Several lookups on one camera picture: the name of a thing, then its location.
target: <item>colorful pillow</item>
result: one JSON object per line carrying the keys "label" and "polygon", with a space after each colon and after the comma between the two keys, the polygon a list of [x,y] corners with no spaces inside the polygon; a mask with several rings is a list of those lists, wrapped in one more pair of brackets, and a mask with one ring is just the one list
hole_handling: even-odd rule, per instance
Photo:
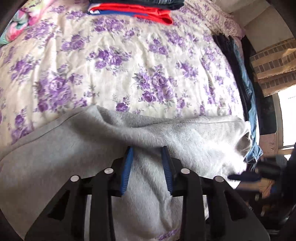
{"label": "colorful pillow", "polygon": [[54,0],[29,0],[13,16],[0,37],[0,46],[15,40],[26,28],[39,21]]}

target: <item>bed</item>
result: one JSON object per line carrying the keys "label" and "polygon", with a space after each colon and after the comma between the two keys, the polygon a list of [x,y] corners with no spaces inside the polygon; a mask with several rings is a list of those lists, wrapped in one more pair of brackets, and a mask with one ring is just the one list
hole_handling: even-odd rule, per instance
{"label": "bed", "polygon": [[243,119],[231,68],[212,38],[243,32],[211,1],[185,2],[171,26],[90,16],[87,6],[56,0],[0,48],[0,147],[92,104],[152,117]]}

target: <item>gray towel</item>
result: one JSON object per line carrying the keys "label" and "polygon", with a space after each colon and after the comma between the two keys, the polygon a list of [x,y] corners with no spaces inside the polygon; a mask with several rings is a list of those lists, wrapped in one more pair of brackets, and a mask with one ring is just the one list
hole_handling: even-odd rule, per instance
{"label": "gray towel", "polygon": [[180,227],[182,198],[167,191],[159,147],[168,146],[172,157],[200,176],[226,178],[245,168],[249,131],[250,124],[234,116],[172,120],[99,106],[77,109],[1,151],[0,208],[24,238],[70,176],[94,176],[132,145],[127,192],[112,198],[116,238],[162,239]]}

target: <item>silver screw head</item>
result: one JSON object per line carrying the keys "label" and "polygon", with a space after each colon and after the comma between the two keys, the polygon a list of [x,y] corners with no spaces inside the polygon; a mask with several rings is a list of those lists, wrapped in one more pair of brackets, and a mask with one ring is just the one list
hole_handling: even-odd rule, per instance
{"label": "silver screw head", "polygon": [[112,169],[112,168],[106,168],[105,170],[104,170],[104,173],[106,173],[106,174],[111,174],[111,173],[113,173],[114,172],[114,170]]}
{"label": "silver screw head", "polygon": [[181,169],[181,172],[182,172],[183,174],[189,174],[189,173],[190,173],[190,170],[189,170],[188,168],[182,168],[182,169]]}
{"label": "silver screw head", "polygon": [[221,182],[224,181],[224,178],[221,177],[221,176],[216,176],[216,177],[215,177],[215,181],[221,183]]}
{"label": "silver screw head", "polygon": [[71,176],[70,180],[71,182],[77,182],[79,180],[79,176],[77,175]]}

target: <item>red fabric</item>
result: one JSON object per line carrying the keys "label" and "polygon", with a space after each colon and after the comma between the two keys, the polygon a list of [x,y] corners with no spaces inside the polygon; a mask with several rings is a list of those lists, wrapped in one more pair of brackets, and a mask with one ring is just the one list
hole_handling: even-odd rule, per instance
{"label": "red fabric", "polygon": [[113,10],[113,11],[121,11],[121,12],[135,12],[147,14],[147,16],[143,15],[134,15],[137,18],[145,18],[148,20],[152,20],[158,23],[163,23],[166,25],[171,25],[173,23],[172,18],[170,17],[170,10],[160,9],[156,7],[145,7],[141,5],[135,4],[123,4],[123,3],[101,3],[97,7],[91,8],[92,11],[100,11],[100,10]]}

